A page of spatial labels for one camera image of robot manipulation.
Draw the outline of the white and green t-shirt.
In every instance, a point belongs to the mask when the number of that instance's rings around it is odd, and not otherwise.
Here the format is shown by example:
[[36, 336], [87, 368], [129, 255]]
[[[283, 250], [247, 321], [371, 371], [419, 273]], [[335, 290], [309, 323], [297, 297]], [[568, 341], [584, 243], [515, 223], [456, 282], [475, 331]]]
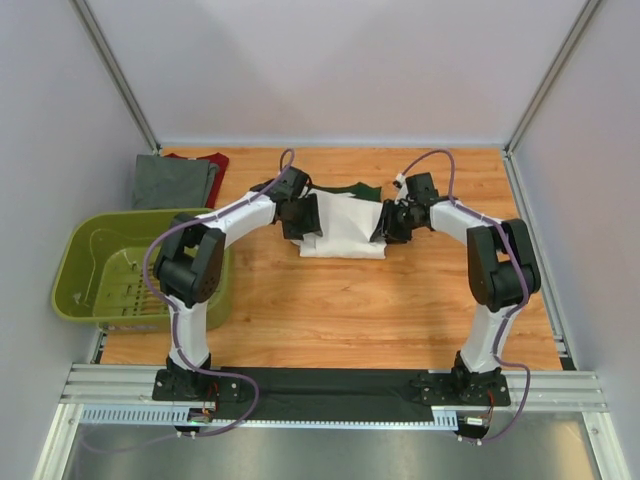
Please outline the white and green t-shirt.
[[382, 211], [382, 188], [358, 182], [346, 187], [311, 186], [318, 200], [322, 235], [292, 240], [307, 258], [385, 259], [386, 242], [371, 241]]

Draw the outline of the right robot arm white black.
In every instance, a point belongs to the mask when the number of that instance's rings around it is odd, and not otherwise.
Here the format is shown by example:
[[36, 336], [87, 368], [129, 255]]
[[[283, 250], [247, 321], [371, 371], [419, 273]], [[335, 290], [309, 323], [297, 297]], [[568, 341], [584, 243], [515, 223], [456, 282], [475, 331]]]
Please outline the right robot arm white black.
[[414, 230], [427, 228], [459, 241], [476, 302], [471, 331], [450, 372], [420, 375], [424, 397], [440, 404], [508, 404], [502, 351], [515, 319], [541, 287], [526, 223], [495, 219], [440, 195], [428, 173], [399, 174], [394, 185], [398, 194], [384, 201], [372, 239], [406, 244]]

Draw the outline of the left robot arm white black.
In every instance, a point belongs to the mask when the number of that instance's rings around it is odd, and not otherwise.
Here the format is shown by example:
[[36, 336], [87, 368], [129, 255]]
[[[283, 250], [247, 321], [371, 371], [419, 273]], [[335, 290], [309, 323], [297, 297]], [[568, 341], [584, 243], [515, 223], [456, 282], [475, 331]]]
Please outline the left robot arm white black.
[[287, 240], [322, 233], [310, 176], [294, 167], [210, 214], [176, 215], [149, 250], [158, 254], [154, 294], [170, 312], [171, 349], [156, 375], [156, 401], [211, 401], [219, 373], [206, 340], [208, 302], [223, 279], [226, 250], [249, 233], [279, 222]]

